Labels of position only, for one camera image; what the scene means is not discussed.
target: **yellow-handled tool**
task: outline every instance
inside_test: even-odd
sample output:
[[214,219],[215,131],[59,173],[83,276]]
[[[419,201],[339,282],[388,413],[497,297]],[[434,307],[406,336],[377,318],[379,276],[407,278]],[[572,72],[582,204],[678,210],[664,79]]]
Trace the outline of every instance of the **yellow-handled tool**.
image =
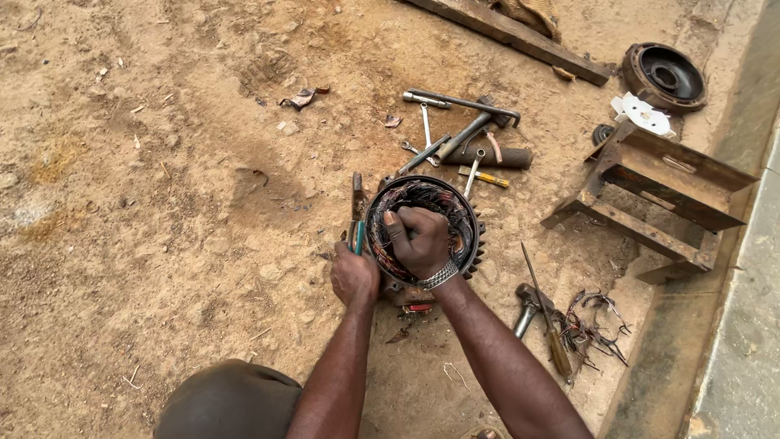
[[[461,166],[458,168],[458,173],[460,175],[469,175],[470,172],[471,169],[468,166]],[[481,173],[480,171],[477,171],[477,173],[474,174],[474,177],[477,178],[477,180],[487,181],[488,183],[493,183],[497,186],[509,187],[508,180],[504,180],[503,178],[493,177],[489,173]]]

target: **scrap copper wire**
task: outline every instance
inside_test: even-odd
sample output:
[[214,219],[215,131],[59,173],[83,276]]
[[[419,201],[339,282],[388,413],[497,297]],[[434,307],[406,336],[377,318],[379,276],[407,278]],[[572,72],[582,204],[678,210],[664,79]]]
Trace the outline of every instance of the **scrap copper wire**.
[[398,212],[401,207],[422,207],[441,213],[449,221],[448,241],[450,259],[459,268],[474,246],[474,228],[468,220],[466,206],[455,194],[441,186],[426,181],[414,180],[382,194],[366,224],[371,251],[382,268],[394,277],[416,284],[418,279],[396,258],[392,243],[383,222],[387,211]]
[[[570,351],[575,352],[583,360],[585,366],[593,369],[599,370],[587,354],[587,350],[590,346],[593,346],[605,355],[617,357],[626,367],[628,367],[628,361],[617,345],[618,337],[611,340],[602,335],[598,330],[603,330],[604,328],[598,326],[595,316],[593,325],[589,326],[584,319],[581,319],[576,312],[574,312],[578,303],[582,302],[582,307],[585,308],[588,302],[593,300],[598,302],[595,306],[606,304],[607,313],[612,312],[620,319],[621,325],[619,331],[621,334],[631,334],[629,325],[626,324],[626,321],[615,307],[614,299],[603,295],[601,291],[598,293],[587,293],[585,290],[582,290],[574,297],[574,300],[571,305],[569,305],[569,309],[566,311],[565,315],[562,312],[557,312],[553,315],[553,320],[557,320],[561,325],[561,339],[563,345]],[[604,346],[607,350],[605,351],[604,349],[599,348],[598,345]]]

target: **silver bracelet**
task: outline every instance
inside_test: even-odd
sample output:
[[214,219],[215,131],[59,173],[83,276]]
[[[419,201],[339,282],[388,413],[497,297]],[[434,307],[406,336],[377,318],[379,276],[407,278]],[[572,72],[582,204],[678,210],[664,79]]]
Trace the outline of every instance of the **silver bracelet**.
[[417,283],[417,286],[420,288],[424,288],[426,290],[430,290],[443,284],[444,282],[447,281],[447,279],[455,276],[457,273],[458,273],[458,267],[455,265],[455,263],[452,260],[448,260],[447,263],[444,265],[444,268],[440,269],[438,273],[427,278],[426,280],[421,280],[420,282]]

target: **hammer head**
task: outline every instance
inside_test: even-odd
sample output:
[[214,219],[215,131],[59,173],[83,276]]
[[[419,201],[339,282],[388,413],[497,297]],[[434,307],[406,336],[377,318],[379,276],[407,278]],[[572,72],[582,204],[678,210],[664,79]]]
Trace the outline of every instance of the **hammer head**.
[[[540,306],[539,300],[537,299],[536,295],[536,289],[534,287],[531,287],[529,284],[522,283],[519,287],[517,287],[517,290],[515,290],[515,294],[518,295],[523,300],[523,303],[532,302],[536,306]],[[543,305],[545,308],[547,308],[547,311],[552,314],[555,312],[555,303],[552,302],[544,293],[540,293],[541,296],[541,305]]]
[[[477,102],[480,104],[489,105],[491,107],[495,107],[495,98],[490,95],[482,95],[477,99]],[[495,123],[498,125],[499,128],[506,128],[507,125],[509,125],[509,121],[512,120],[511,117],[504,115],[504,114],[495,114],[493,113],[490,121],[492,123]]]

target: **wire bundle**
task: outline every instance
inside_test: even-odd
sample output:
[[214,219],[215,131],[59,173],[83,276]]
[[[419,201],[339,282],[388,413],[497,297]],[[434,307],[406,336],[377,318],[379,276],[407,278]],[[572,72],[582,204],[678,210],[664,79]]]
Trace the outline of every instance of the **wire bundle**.
[[399,280],[410,284],[419,281],[395,258],[392,242],[382,220],[385,212],[398,212],[403,206],[422,207],[447,217],[449,257],[462,269],[475,245],[474,227],[469,221],[469,211],[449,189],[420,180],[388,189],[370,212],[367,224],[368,240],[379,265]]

